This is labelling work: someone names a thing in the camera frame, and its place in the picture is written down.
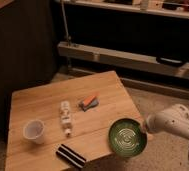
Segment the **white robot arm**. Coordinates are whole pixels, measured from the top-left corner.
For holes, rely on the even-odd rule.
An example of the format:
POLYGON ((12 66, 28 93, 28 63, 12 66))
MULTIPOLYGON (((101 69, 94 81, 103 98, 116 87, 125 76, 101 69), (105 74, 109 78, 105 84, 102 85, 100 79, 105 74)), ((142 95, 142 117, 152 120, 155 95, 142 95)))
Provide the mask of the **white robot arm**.
POLYGON ((189 140, 189 109, 183 104, 174 104, 148 115, 143 128, 151 134, 164 131, 189 140))

